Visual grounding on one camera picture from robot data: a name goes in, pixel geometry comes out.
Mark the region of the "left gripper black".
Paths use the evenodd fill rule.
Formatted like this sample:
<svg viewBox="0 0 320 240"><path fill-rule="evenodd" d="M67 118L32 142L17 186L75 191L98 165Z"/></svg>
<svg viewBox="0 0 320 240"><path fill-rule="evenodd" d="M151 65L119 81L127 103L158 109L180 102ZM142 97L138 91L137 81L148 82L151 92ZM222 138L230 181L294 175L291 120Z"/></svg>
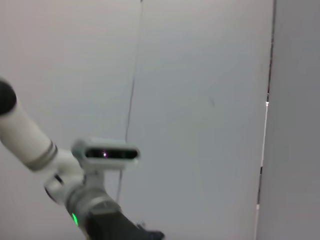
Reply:
<svg viewBox="0 0 320 240"><path fill-rule="evenodd" d="M147 230L134 224L120 211L91 214L85 223L85 231L91 240L163 240L159 230Z"/></svg>

